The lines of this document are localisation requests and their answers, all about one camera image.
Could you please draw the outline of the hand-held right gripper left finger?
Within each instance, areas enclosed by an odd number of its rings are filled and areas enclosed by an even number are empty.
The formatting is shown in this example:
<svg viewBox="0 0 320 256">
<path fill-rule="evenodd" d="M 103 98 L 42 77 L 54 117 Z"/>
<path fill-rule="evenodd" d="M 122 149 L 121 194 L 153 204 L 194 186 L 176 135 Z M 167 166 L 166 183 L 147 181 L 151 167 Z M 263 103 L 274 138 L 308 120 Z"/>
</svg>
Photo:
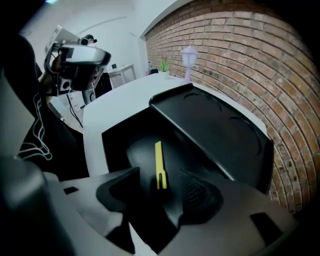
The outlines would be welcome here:
<svg viewBox="0 0 320 256">
<path fill-rule="evenodd" d="M 101 184 L 96 198 L 109 211 L 124 213 L 138 197 L 140 189 L 140 168 L 133 167 Z"/>
</svg>

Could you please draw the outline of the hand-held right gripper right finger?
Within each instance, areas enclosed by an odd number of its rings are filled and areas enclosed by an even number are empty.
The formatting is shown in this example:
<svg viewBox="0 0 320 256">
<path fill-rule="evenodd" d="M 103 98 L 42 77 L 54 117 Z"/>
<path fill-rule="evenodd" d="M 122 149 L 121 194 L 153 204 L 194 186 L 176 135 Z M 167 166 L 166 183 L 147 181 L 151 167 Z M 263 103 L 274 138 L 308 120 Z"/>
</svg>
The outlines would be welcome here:
<svg viewBox="0 0 320 256">
<path fill-rule="evenodd" d="M 215 185 L 184 169 L 180 171 L 180 192 L 180 225 L 206 223 L 220 211 L 224 202 L 221 191 Z"/>
</svg>

